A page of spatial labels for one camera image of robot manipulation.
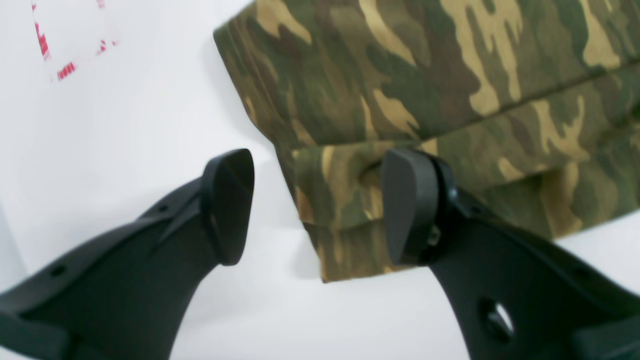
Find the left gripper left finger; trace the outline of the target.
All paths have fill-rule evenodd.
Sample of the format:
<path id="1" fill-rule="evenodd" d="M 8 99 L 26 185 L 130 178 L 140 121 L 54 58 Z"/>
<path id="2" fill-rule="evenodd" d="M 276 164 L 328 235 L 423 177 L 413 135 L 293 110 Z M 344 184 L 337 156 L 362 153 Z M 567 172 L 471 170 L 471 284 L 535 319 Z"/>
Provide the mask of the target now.
<path id="1" fill-rule="evenodd" d="M 135 221 L 1 294 L 1 346 L 37 360 L 167 360 L 202 280 L 242 257 L 255 183 L 246 148 Z"/>

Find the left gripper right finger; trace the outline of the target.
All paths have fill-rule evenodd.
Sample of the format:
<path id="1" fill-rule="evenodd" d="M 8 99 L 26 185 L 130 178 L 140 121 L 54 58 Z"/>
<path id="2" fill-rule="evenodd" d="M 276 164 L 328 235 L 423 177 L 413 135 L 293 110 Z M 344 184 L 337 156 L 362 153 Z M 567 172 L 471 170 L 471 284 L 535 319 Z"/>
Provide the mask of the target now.
<path id="1" fill-rule="evenodd" d="M 551 242 L 508 225 L 411 148 L 381 165 L 388 253 L 427 267 L 473 360 L 637 360 L 639 297 Z"/>

